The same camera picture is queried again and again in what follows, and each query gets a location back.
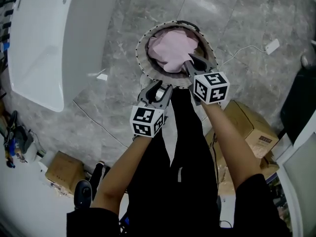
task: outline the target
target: black sleeve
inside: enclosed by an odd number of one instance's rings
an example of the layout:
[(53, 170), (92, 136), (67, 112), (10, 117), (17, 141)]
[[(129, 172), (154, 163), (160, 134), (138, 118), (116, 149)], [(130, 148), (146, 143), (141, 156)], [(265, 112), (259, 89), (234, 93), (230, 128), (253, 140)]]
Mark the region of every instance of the black sleeve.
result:
[(246, 236), (291, 236), (262, 174), (248, 178), (237, 188), (234, 230)]
[(87, 208), (67, 213), (67, 236), (119, 236), (119, 217), (106, 209)]

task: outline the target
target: laundry basket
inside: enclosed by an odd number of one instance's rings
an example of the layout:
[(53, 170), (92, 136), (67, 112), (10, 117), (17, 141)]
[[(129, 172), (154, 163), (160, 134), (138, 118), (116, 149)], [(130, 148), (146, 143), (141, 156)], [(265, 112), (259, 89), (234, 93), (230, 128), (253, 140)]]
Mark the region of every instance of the laundry basket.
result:
[(199, 46), (204, 52), (204, 58), (209, 60), (213, 67), (216, 68), (218, 63), (213, 53), (210, 43), (205, 39), (204, 34), (200, 32), (199, 28), (187, 21), (168, 21), (159, 24), (148, 30), (138, 41), (136, 46), (136, 59), (139, 67), (150, 79), (157, 81), (162, 80), (165, 85), (172, 85), (174, 88), (188, 88), (192, 83), (185, 73), (168, 73), (158, 65), (155, 59), (148, 56), (148, 41), (158, 31), (165, 28), (183, 27), (194, 32), (199, 39)]

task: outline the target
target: marble floor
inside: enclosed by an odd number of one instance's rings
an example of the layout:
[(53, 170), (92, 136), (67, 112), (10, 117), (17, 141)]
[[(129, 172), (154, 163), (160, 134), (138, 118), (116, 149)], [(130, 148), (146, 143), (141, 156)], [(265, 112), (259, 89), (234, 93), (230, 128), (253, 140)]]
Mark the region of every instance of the marble floor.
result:
[[(263, 47), (278, 38), (280, 48), (270, 56), (248, 48), (223, 66), (231, 82), (230, 99), (237, 99), (262, 114), (276, 132), (282, 129), (279, 113), (300, 69), (300, 56), (314, 60), (310, 45), (316, 27), (314, 0), (117, 0), (104, 46), (102, 69), (108, 80), (94, 80), (75, 101), (119, 142), (89, 120), (72, 102), (55, 113), (11, 92), (4, 98), (9, 111), (38, 136), (46, 150), (61, 150), (93, 166), (112, 165), (132, 142), (131, 107), (140, 92), (135, 46), (141, 35), (158, 23), (187, 20), (198, 25), (215, 50), (219, 65), (248, 45)], [(2, 81), (8, 81), (6, 74)], [(205, 132), (209, 120), (196, 107)], [(163, 128), (169, 154), (177, 132), (174, 113)]]

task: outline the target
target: white bathtub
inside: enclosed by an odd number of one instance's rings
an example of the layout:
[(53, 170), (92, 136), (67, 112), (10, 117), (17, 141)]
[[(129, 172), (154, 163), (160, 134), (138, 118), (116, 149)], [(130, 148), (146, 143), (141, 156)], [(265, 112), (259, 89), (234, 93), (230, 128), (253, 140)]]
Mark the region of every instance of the white bathtub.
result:
[(8, 66), (13, 91), (60, 112), (101, 69), (115, 0), (17, 0)]

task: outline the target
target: cardboard box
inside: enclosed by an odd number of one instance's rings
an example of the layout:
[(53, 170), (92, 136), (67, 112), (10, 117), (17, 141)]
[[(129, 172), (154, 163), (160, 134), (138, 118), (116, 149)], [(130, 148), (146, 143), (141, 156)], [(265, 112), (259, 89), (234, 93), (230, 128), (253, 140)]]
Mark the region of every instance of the cardboard box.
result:
[(257, 158), (263, 158), (278, 142), (266, 120), (244, 104), (231, 101), (224, 112)]
[(77, 182), (84, 179), (83, 163), (59, 151), (45, 173), (46, 178), (74, 194)]
[[(245, 139), (254, 155), (258, 158), (258, 165), (262, 168), (265, 178), (267, 179), (269, 176), (274, 174), (278, 167), (276, 167), (275, 162), (272, 162), (272, 157), (267, 156), (267, 159), (264, 161), (261, 159), (278, 142), (278, 137), (272, 131), (269, 124), (258, 113), (236, 101), (229, 102), (224, 110), (224, 113)], [(208, 143), (213, 159), (216, 157), (217, 161), (218, 179), (220, 183), (218, 194), (235, 194), (232, 178), (222, 155), (221, 148), (217, 142), (217, 138), (214, 138), (213, 129), (208, 132), (205, 139)]]
[(279, 170), (278, 164), (273, 160), (271, 151), (261, 159), (260, 168), (266, 180)]

